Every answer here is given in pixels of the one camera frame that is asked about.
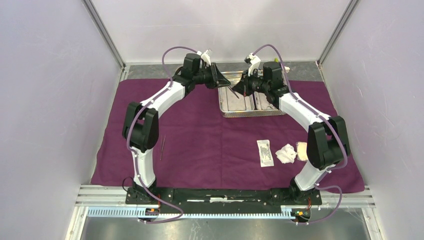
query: metal floor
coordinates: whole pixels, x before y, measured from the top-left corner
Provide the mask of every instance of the metal floor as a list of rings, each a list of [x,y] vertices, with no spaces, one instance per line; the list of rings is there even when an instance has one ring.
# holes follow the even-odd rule
[[[220,71],[241,71],[246,63],[217,63]],[[287,62],[289,80],[322,81],[315,62]],[[180,64],[168,65],[174,72]],[[132,65],[124,79],[166,78],[161,65]],[[311,221],[327,216],[331,209],[312,209]],[[368,218],[361,208],[340,208],[330,219],[308,226],[296,226],[286,219],[180,219],[145,225],[135,218],[87,217],[83,240],[370,240]]]

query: white packet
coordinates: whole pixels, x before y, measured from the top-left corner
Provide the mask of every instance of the white packet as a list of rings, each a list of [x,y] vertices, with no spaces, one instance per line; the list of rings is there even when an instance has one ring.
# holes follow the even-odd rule
[[[257,147],[259,148],[260,166],[272,167],[274,166],[273,155],[271,154],[269,140],[257,140]]]

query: stainless steel tray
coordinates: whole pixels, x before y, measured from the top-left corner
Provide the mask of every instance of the stainless steel tray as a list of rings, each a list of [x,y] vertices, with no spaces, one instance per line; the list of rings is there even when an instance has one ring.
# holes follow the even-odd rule
[[[240,81],[242,72],[225,71],[222,74],[231,82],[232,87]],[[277,116],[285,114],[270,104],[263,93],[255,92],[250,96],[244,97],[237,92],[232,92],[228,87],[221,87],[218,89],[218,94],[219,109],[226,118]]]

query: purple cloth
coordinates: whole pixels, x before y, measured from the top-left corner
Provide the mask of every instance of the purple cloth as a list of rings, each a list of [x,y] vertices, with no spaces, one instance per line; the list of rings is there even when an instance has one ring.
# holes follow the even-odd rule
[[[97,166],[91,183],[120,186],[134,176],[131,153],[122,137],[130,102],[141,102],[167,82],[166,79],[129,79],[121,82],[110,111]],[[323,82],[291,81],[293,89],[318,110],[336,116]],[[153,168],[158,187],[266,190],[289,186],[304,162],[282,164],[275,152],[286,144],[306,142],[307,132],[290,116],[225,118],[221,115],[218,90],[197,85],[186,98],[174,104],[159,119],[166,136],[162,160],[161,137],[153,150]],[[270,141],[274,166],[261,167],[257,140]],[[364,180],[352,157],[347,166],[328,174],[321,186],[339,185],[344,193],[364,190]]]

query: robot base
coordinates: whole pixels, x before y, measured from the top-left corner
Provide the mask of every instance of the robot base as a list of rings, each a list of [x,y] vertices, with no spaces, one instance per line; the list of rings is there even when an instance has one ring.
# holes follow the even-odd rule
[[[321,205],[319,190],[311,189],[293,196],[293,189],[272,188],[269,190],[240,189],[196,189],[156,187],[149,190],[160,199],[181,208],[186,214],[263,214],[281,213],[281,206]],[[158,201],[148,196],[141,186],[128,188],[127,205],[157,205]],[[179,211],[160,204],[161,214],[178,214]]]

